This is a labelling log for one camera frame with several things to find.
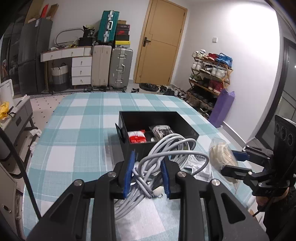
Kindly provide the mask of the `bag of cream rope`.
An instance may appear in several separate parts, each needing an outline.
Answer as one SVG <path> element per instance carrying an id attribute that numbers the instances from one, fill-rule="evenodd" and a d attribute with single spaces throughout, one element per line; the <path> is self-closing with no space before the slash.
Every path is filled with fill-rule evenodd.
<path id="1" fill-rule="evenodd" d="M 228 144 L 220 138 L 213 138 L 209 146 L 209 159 L 211 166 L 222 175 L 222 169 L 229 166 L 238 167 L 238 162 L 235 159 L 232 150 Z"/>

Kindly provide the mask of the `white foil sachet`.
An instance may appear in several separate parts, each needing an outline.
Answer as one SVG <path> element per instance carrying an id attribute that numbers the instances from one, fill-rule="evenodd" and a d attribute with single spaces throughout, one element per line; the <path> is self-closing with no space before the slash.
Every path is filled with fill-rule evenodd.
<path id="1" fill-rule="evenodd" d="M 206 158 L 200 155 L 190 155 L 181 170 L 191 174 L 195 179 L 209 182 L 213 178 L 212 168 Z"/>

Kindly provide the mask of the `red white packet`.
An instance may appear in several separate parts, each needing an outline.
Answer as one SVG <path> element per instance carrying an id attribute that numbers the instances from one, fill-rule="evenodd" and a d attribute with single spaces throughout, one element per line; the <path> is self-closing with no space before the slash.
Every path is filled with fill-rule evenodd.
<path id="1" fill-rule="evenodd" d="M 128 132 L 128 139 L 131 144 L 146 143 L 145 130 Z"/>

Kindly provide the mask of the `clear plastic bag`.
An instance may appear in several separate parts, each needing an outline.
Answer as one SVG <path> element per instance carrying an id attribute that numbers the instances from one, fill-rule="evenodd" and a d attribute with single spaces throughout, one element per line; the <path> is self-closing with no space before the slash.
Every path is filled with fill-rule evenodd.
<path id="1" fill-rule="evenodd" d="M 152 132 L 153 137 L 151 137 L 151 141 L 159 141 L 163 137 L 174 133 L 174 131 L 168 125 L 154 125 L 150 126 L 149 129 Z"/>

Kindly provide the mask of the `purple bag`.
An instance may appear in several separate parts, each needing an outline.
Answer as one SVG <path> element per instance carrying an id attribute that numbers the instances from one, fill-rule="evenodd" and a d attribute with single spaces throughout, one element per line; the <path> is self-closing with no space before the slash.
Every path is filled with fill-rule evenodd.
<path id="1" fill-rule="evenodd" d="M 216 128 L 219 128 L 223 124 L 223 122 L 224 122 L 233 102 L 234 102 L 234 99 L 235 99 L 235 92 L 234 91 L 228 92 L 226 89 L 223 89 L 220 92 L 220 94 L 217 98 L 217 101 L 214 105 L 214 108 L 212 109 L 212 112 L 211 112 L 209 119 L 208 119 L 208 121 L 213 126 L 215 126 Z"/>

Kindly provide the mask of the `teal checked tablecloth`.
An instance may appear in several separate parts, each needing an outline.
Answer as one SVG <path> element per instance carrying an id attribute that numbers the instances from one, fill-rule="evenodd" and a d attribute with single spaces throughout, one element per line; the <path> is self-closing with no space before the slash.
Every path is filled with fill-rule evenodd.
<path id="1" fill-rule="evenodd" d="M 176 111 L 199 134 L 196 150 L 208 152 L 213 138 L 239 150 L 181 99 L 158 94 L 76 93 L 62 99 L 42 131 L 28 168 L 41 215 L 76 179 L 92 181 L 122 161 L 115 128 L 119 111 Z M 117 240 L 178 240 L 178 200 L 144 199 L 116 222 Z"/>

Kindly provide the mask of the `black storage box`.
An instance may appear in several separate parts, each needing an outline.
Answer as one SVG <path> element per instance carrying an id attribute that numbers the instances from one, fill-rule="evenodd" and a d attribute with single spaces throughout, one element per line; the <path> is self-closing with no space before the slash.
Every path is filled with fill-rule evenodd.
<path id="1" fill-rule="evenodd" d="M 176 111 L 120 111 L 115 127 L 124 159 L 129 159 L 132 151 L 135 151 L 136 161 L 145 157 L 159 140 L 152 129 L 160 125 L 169 126 L 174 133 L 184 138 L 196 140 L 199 137 L 193 126 Z M 144 131 L 145 143 L 130 142 L 128 134 L 136 131 Z"/>

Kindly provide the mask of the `wooden shoe rack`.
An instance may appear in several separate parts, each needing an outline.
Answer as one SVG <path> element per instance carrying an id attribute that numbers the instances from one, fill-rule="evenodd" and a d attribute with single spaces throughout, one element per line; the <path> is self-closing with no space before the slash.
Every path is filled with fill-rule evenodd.
<path id="1" fill-rule="evenodd" d="M 209 118 L 220 92 L 230 85 L 230 75 L 233 72 L 232 68 L 216 61 L 218 55 L 207 54 L 204 49 L 192 53 L 194 62 L 185 101 L 205 119 Z"/>

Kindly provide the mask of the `blue bag on rack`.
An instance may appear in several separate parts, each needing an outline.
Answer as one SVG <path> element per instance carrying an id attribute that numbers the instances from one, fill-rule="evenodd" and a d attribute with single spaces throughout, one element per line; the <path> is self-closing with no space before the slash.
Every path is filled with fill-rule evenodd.
<path id="1" fill-rule="evenodd" d="M 216 61 L 228 66 L 229 69 L 232 68 L 233 59 L 224 53 L 220 53 L 216 58 Z"/>

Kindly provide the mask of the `grey low cabinet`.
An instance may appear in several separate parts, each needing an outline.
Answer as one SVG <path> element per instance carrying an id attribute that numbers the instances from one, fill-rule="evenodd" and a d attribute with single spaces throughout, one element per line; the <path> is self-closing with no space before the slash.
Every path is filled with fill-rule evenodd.
<path id="1" fill-rule="evenodd" d="M 1 128 L 15 146 L 23 131 L 38 129 L 33 123 L 33 109 L 29 96 L 14 99 L 12 114 L 1 120 Z"/>

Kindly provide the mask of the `woven laundry basket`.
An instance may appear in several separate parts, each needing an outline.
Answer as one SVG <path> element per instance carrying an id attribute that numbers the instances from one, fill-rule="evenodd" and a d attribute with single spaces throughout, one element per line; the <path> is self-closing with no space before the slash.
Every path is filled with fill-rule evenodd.
<path id="1" fill-rule="evenodd" d="M 51 68 L 53 91 L 61 92 L 68 88 L 69 70 L 65 63 L 60 67 Z"/>

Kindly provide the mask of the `silver aluminium suitcase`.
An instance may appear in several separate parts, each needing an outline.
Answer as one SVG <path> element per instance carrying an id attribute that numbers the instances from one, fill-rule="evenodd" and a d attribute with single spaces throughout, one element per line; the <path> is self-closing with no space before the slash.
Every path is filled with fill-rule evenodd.
<path id="1" fill-rule="evenodd" d="M 130 77 L 132 57 L 132 49 L 123 47 L 112 49 L 108 80 L 110 89 L 126 90 Z"/>

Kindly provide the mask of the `beige suitcase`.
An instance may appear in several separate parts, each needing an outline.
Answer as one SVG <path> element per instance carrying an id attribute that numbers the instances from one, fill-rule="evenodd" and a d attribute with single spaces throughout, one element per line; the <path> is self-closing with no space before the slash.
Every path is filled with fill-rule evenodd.
<path id="1" fill-rule="evenodd" d="M 109 66 L 112 47 L 95 45 L 92 49 L 91 85 L 102 87 L 108 85 Z"/>

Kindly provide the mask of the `white drawer desk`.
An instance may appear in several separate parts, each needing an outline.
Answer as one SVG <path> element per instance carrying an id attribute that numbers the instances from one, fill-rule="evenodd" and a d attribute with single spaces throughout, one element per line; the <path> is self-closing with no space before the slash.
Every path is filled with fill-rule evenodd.
<path id="1" fill-rule="evenodd" d="M 54 63 L 68 65 L 68 76 L 74 88 L 81 85 L 91 85 L 92 47 L 62 48 L 41 53 L 40 61 L 45 67 L 46 90 L 49 90 L 49 78 Z"/>

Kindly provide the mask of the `stack of shoe boxes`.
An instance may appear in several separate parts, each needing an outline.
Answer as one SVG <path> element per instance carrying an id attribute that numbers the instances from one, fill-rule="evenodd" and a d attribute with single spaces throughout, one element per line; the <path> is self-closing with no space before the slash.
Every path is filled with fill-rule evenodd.
<path id="1" fill-rule="evenodd" d="M 115 47 L 130 48 L 130 25 L 118 20 L 115 32 Z"/>

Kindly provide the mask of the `black bag on desk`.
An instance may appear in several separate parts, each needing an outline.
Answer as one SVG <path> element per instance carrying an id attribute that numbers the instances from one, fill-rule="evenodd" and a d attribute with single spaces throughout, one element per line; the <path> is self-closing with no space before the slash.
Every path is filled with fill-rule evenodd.
<path id="1" fill-rule="evenodd" d="M 83 37 L 79 38 L 78 46 L 91 46 L 94 41 L 94 30 L 92 25 L 83 26 Z"/>

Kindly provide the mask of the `yellow wooden door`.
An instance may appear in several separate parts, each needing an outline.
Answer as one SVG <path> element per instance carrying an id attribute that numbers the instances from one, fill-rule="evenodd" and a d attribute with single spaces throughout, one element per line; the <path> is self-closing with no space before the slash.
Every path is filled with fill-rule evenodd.
<path id="1" fill-rule="evenodd" d="M 134 69 L 136 83 L 171 82 L 184 31 L 187 9 L 171 1 L 150 1 Z"/>

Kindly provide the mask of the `teal hard suitcase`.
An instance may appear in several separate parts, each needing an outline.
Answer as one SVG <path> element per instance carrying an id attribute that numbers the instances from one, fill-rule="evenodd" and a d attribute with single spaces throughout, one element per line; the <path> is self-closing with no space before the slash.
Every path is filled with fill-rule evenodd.
<path id="1" fill-rule="evenodd" d="M 97 36 L 99 44 L 110 44 L 114 42 L 118 18 L 118 11 L 109 10 L 103 12 Z"/>

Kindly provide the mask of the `dark grey refrigerator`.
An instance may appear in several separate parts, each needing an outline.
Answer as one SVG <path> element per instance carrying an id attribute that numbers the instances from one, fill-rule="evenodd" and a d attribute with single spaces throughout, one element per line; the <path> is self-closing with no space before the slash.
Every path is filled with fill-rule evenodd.
<path id="1" fill-rule="evenodd" d="M 48 50 L 52 24 L 51 20 L 40 18 L 22 28 L 18 48 L 18 80 L 22 95 L 45 90 L 41 54 Z"/>

